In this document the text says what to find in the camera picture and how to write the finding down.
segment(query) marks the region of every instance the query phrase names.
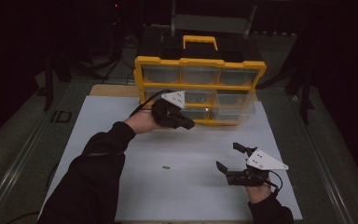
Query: floor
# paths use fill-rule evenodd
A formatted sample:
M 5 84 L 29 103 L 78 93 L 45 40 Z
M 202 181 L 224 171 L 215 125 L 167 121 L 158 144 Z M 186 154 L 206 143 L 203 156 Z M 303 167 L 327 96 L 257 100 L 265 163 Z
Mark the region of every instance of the floor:
M 280 71 L 295 36 L 252 35 L 268 70 L 260 82 Z M 129 37 L 116 67 L 97 71 L 109 77 L 105 84 L 133 85 L 132 69 L 137 41 Z M 95 59 L 101 62 L 104 57 Z M 35 223 L 49 181 L 65 149 L 84 98 L 102 83 L 72 70 L 70 83 L 55 79 L 54 102 L 43 111 L 45 98 L 34 95 L 0 129 L 0 224 Z M 44 86 L 43 75 L 38 77 Z M 303 220 L 296 223 L 358 223 L 358 170 L 331 120 L 318 90 L 312 88 L 309 125 L 298 115 L 299 96 L 287 96 L 287 80 L 257 91 L 268 114 L 282 158 L 300 206 Z M 65 116 L 72 117 L 65 121 Z

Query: white table surface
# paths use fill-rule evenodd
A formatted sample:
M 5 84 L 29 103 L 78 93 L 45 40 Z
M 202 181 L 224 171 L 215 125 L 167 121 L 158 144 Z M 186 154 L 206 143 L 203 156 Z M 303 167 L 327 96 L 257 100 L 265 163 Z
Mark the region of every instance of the white table surface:
M 107 132 L 115 121 L 126 119 L 138 101 L 130 97 L 86 98 L 46 199 L 89 139 L 98 132 Z M 116 220 L 252 220 L 244 187 L 229 186 L 215 162 L 222 162 L 232 171 L 246 168 L 247 156 L 232 149 L 233 142 L 259 147 L 282 160 L 262 104 L 255 102 L 255 108 L 254 116 L 235 127 L 196 125 L 191 130 L 178 128 L 137 135 L 126 151 Z M 295 219 L 302 219 L 287 173 L 276 173 L 283 180 L 279 201 L 292 210 Z M 270 179 L 280 186 L 275 175 L 271 174 Z

